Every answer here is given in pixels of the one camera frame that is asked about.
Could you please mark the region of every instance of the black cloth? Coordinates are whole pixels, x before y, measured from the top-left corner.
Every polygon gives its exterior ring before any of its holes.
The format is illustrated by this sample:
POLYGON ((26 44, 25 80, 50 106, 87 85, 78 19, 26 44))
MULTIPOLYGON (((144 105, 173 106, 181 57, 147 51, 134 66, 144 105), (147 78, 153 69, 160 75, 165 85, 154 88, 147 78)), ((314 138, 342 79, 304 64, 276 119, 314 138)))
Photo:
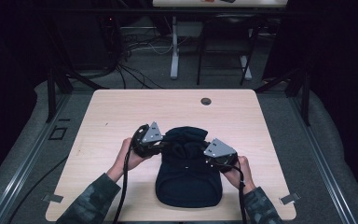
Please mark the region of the black cloth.
POLYGON ((162 141, 156 195, 167 205, 186 208, 210 207, 222 198, 220 173, 205 162, 204 141, 208 132, 180 127, 169 130, 162 141))

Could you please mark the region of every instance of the person's left hand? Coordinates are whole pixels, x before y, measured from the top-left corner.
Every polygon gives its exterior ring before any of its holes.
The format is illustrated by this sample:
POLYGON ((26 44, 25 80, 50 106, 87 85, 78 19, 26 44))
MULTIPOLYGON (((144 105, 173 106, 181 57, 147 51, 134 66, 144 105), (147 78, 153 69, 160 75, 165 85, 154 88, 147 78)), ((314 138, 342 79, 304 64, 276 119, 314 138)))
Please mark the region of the person's left hand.
MULTIPOLYGON (((118 152, 115 163, 106 172, 106 174, 115 182, 117 182, 123 176, 124 160, 126 159, 126 155, 129 150, 130 143, 131 143, 131 138, 124 139, 123 144, 121 145, 121 149, 118 152)), ((133 168, 138 166, 141 162, 147 159, 149 158, 142 158, 132 150, 128 163, 128 169, 132 170, 133 168)))

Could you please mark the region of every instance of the white desk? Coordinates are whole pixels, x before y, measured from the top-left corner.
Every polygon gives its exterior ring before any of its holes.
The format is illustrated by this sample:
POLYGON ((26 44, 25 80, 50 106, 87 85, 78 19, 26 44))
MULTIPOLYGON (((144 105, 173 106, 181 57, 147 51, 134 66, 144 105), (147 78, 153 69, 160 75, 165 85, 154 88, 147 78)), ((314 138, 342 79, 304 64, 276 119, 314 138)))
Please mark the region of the white desk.
MULTIPOLYGON (((156 121, 165 134, 169 129, 193 126, 215 137, 249 158, 257 186, 262 186, 282 219, 295 218, 292 204, 279 198, 289 194, 275 148, 260 105, 250 90, 125 90, 96 91, 80 126, 68 161, 54 192, 61 203, 51 202, 46 218, 55 221, 75 198, 116 159, 122 140, 139 126, 156 121), (210 105, 200 100, 208 97, 210 105)), ((238 190, 222 176, 223 198, 217 206, 198 209, 171 207, 161 203, 155 182, 161 165, 154 156, 129 172, 129 183, 121 221, 241 220, 238 190)), ((106 220, 113 220, 120 193, 106 220)))
MULTIPOLYGON (((286 7, 287 0, 236 0, 234 3, 228 3, 220 0, 206 2, 204 0, 153 0, 154 7, 286 7)), ((172 19, 172 65, 171 79, 178 78, 179 67, 179 48, 177 47, 177 21, 172 19)), ((246 65, 246 57, 241 57, 242 66, 246 65)), ((246 71, 245 79, 251 80, 250 70, 246 71)))

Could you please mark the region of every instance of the desk leg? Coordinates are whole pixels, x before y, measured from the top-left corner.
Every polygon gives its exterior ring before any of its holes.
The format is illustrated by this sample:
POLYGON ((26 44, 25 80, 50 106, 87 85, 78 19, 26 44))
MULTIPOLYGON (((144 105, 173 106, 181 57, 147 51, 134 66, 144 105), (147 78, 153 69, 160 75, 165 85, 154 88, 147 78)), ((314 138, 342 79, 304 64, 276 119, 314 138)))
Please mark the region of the desk leg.
MULTIPOLYGON (((246 56, 242 55, 241 56, 241 66, 242 67, 246 66, 246 62, 247 62, 246 56)), ((251 69, 249 67, 248 67, 248 69, 246 70, 246 73, 245 73, 245 80, 247 80, 247 81, 252 80, 251 69)))
POLYGON ((176 31, 176 17, 172 18, 172 64, 171 64, 171 79, 178 78, 179 66, 179 49, 178 49, 178 34, 176 31))

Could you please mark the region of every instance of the camouflage jacket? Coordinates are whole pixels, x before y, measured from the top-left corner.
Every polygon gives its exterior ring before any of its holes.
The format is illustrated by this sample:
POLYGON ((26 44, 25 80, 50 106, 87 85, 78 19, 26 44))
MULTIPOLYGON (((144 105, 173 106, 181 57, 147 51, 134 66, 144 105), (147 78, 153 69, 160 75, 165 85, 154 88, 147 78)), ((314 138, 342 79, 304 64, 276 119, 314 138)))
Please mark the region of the camouflage jacket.
MULTIPOLYGON (((68 207, 56 223, 103 223, 120 187, 106 174, 92 182, 68 207)), ((261 188, 245 194, 245 210, 252 224, 282 223, 274 205, 261 188)))

